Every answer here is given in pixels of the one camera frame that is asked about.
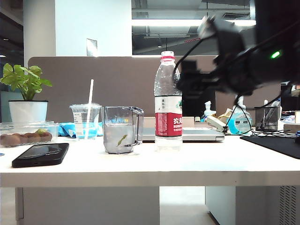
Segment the soap dispenser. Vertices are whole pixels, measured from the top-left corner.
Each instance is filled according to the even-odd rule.
[[[201,117],[200,122],[205,122],[206,117],[216,114],[216,111],[210,110],[211,101],[208,101],[205,104],[204,115]]]
[[[234,135],[243,134],[251,129],[251,125],[252,125],[251,115],[246,111],[246,106],[243,105],[243,100],[244,100],[243,96],[241,96],[238,99],[238,105],[240,106],[240,108],[237,105],[233,107],[234,112],[228,122],[228,128],[230,132]]]

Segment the mouse pad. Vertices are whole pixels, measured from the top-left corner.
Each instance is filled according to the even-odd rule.
[[[300,159],[300,144],[295,143],[294,138],[286,137],[240,137],[241,139],[258,144],[265,148]]]

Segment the mesh pen holder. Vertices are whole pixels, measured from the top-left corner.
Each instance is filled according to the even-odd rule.
[[[255,108],[255,129],[257,131],[277,131],[280,108]]]

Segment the laptop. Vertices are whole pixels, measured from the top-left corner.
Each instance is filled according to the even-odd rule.
[[[182,129],[183,142],[203,142],[224,140],[225,135],[207,127],[185,127]],[[143,142],[150,143],[155,140],[155,128],[144,127],[142,130]]]

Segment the cup lid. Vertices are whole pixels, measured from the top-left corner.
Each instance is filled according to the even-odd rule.
[[[70,109],[83,109],[83,108],[88,108],[89,104],[85,103],[85,104],[73,104],[70,105]],[[98,103],[91,103],[90,104],[91,109],[100,109],[101,105],[99,105]]]

